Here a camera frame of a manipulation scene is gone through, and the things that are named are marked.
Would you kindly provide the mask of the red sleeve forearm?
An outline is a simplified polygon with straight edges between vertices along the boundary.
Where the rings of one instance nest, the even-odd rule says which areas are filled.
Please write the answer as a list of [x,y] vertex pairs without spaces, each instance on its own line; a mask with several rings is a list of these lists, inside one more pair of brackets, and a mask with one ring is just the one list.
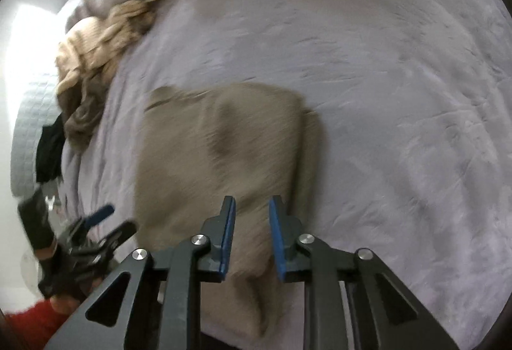
[[44,349],[69,316],[56,313],[49,298],[21,312],[7,314],[5,318],[7,326],[26,349]]

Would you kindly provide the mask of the person's left hand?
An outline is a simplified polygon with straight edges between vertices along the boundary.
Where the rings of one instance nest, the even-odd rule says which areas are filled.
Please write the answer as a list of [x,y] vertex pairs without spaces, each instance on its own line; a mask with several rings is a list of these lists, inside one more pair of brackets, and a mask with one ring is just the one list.
[[50,298],[52,309],[61,315],[69,316],[73,314],[83,303],[84,299],[87,298],[102,283],[102,281],[102,278],[96,278],[95,280],[83,283],[80,286],[80,290],[83,293],[83,298],[81,299],[77,299],[73,295],[68,294],[52,296]]

